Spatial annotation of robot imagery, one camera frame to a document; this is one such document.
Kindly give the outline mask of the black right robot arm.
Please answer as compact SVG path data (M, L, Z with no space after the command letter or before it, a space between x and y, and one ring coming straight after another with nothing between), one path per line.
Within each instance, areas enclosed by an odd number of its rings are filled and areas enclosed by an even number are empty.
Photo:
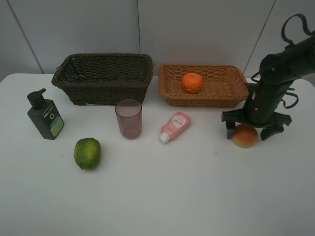
M260 64L260 80L248 83L249 95L241 109L223 112L221 120L226 125L226 135L231 139L236 124L260 128L264 141L284 131L292 119L276 112L284 102L285 95L292 95L290 87L297 79L315 72L315 38L309 37L297 44L289 45L283 52L267 55Z

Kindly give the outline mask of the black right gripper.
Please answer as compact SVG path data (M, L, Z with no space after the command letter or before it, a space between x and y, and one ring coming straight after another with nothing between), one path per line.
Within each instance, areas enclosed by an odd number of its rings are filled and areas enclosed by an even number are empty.
M290 83L279 86L262 86L247 84L249 95L241 109L222 112L221 120L225 122L227 139L232 139L236 122L256 128L263 128L260 137L262 141L284 131L283 125L290 125L289 115L277 113L280 102L290 90Z

